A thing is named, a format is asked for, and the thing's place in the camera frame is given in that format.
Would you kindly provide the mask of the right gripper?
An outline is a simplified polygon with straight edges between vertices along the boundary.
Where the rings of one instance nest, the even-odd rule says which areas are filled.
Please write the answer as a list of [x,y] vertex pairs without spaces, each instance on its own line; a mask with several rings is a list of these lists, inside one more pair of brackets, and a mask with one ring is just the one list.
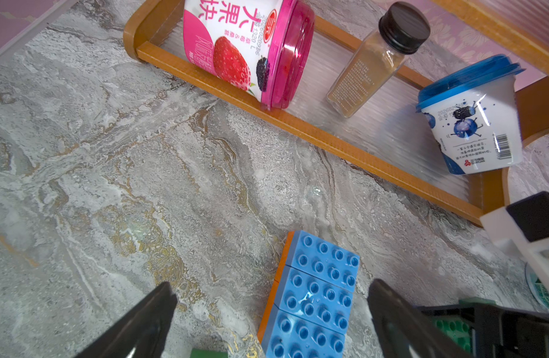
[[[433,308],[418,310],[430,319],[427,314]],[[473,308],[473,357],[549,357],[548,313],[490,304],[473,304]]]

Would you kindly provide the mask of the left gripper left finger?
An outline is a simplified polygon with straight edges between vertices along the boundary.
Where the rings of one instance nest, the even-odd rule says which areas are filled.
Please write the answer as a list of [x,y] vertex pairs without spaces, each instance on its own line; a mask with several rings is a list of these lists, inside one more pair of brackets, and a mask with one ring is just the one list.
[[161,357],[177,306],[171,284],[163,282],[78,357]]

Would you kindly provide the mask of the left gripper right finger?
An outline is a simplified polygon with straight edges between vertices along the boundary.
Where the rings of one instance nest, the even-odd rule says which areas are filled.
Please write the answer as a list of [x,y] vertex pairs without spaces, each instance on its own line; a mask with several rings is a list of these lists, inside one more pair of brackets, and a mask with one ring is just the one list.
[[383,356],[471,356],[384,280],[372,281],[367,302]]

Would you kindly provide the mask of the small green brick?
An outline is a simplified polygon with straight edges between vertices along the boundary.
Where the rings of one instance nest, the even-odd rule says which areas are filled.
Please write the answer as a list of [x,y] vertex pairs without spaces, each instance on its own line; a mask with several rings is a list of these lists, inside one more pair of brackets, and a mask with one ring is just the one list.
[[190,358],[228,358],[228,353],[194,348],[191,351]]

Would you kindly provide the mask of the light blue brick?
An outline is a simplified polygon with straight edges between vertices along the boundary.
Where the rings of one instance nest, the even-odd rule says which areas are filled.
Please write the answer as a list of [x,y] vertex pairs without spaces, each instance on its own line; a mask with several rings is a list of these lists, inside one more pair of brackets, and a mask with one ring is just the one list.
[[345,337],[274,306],[261,346],[266,357],[343,357]]
[[306,231],[294,232],[286,266],[349,292],[355,291],[356,277],[361,265],[359,255]]
[[287,266],[274,305],[286,313],[345,335],[350,327],[353,293]]

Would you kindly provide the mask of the orange brick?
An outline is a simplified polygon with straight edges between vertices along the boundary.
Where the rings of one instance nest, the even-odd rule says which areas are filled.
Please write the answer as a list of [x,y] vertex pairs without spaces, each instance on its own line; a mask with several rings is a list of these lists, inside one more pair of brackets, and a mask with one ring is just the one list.
[[275,298],[277,296],[278,286],[279,286],[279,283],[276,280],[274,280],[273,284],[271,286],[271,291],[269,293],[266,306],[265,306],[265,311],[263,313],[261,322],[259,324],[257,338],[258,338],[260,343],[262,343],[262,339],[265,335],[265,331],[266,331],[266,328],[267,328],[267,325],[268,325],[268,320],[269,320],[269,317],[270,317],[270,314],[271,314],[271,310],[272,310],[272,307],[274,306],[274,301],[275,301]]
[[276,271],[276,274],[275,274],[275,277],[274,277],[274,280],[277,283],[280,282],[280,279],[281,279],[282,274],[283,274],[283,270],[286,266],[286,261],[287,261],[288,255],[289,255],[290,248],[292,246],[292,241],[293,241],[294,235],[295,235],[294,231],[291,231],[287,234],[285,246],[283,247],[280,262],[278,264],[277,271]]

